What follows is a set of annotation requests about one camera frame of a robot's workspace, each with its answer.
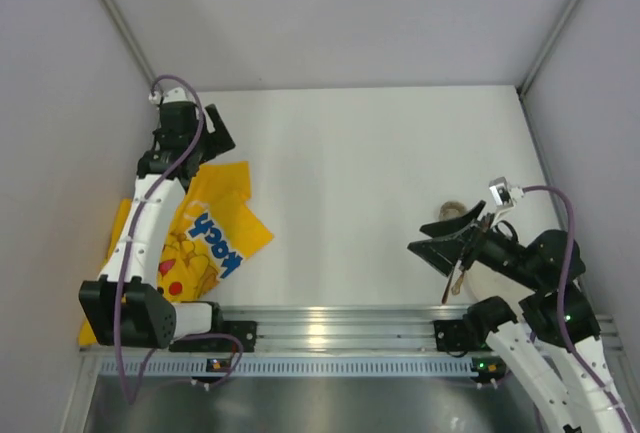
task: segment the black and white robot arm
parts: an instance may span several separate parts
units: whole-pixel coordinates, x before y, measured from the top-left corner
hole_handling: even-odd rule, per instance
[[[206,131],[202,131],[185,161],[167,175],[168,168],[196,136],[196,105],[182,88],[152,96],[151,100],[158,106],[160,126],[153,132],[153,147],[138,162],[129,216],[98,279],[83,282],[79,292],[85,315],[102,345],[114,344],[114,302],[123,265],[119,328],[122,346],[166,348],[186,335],[217,333],[223,323],[216,303],[170,303],[158,291],[157,275],[169,226],[191,179],[202,163],[234,148],[235,144],[215,106],[209,105],[205,109]],[[156,189],[148,195],[158,181]],[[144,207],[138,211],[140,202],[144,202]],[[134,221],[134,233],[130,237]],[[127,244],[131,245],[129,258],[125,257]]]
[[[494,296],[472,305],[464,325],[474,343],[486,343],[505,362],[553,432],[631,433],[635,428],[611,377],[591,305],[573,280],[585,272],[580,250],[573,245],[564,294],[565,325],[572,346],[558,322],[558,285],[567,247],[567,233],[543,232],[529,246],[520,245],[495,228],[524,191],[504,178],[490,183],[497,210],[480,217],[480,202],[463,217],[422,226],[431,238],[409,244],[409,250],[451,279],[475,261],[530,288],[520,302],[537,344],[555,364],[560,377],[517,322],[509,305]]]

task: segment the yellow plastic packaging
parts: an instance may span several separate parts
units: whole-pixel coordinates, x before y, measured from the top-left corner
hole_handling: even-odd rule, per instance
[[[158,286],[171,302],[193,301],[224,281],[244,261],[273,239],[273,234],[249,210],[249,164],[203,165],[176,210],[165,240]],[[107,258],[124,227],[131,200],[123,200],[111,232]],[[96,339],[85,320],[78,344]]]

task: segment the slotted white strip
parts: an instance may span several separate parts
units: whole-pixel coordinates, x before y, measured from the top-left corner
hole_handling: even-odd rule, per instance
[[[128,376],[138,374],[140,358],[126,358]],[[468,358],[243,358],[234,376],[256,378],[307,378],[307,377],[472,377]],[[103,360],[100,374],[117,375],[115,359]],[[206,358],[176,357],[151,359],[145,376],[221,376],[208,372]]]

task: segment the white wall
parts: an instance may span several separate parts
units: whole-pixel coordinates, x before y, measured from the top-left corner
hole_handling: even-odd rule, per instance
[[[518,84],[566,0],[117,0],[202,90]]]
[[[639,0],[585,0],[527,98],[598,307],[640,361]]]
[[[78,366],[78,288],[154,118],[97,0],[0,0],[0,18],[0,424],[54,432]]]

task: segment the white tabletop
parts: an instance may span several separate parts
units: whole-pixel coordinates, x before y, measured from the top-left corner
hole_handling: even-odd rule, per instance
[[[248,160],[249,207],[274,240],[206,298],[223,305],[438,305],[445,279],[407,250],[440,205],[506,176],[543,183],[508,86],[202,93]],[[520,241],[557,227],[549,198],[512,214]],[[468,303],[463,289],[450,303]]]

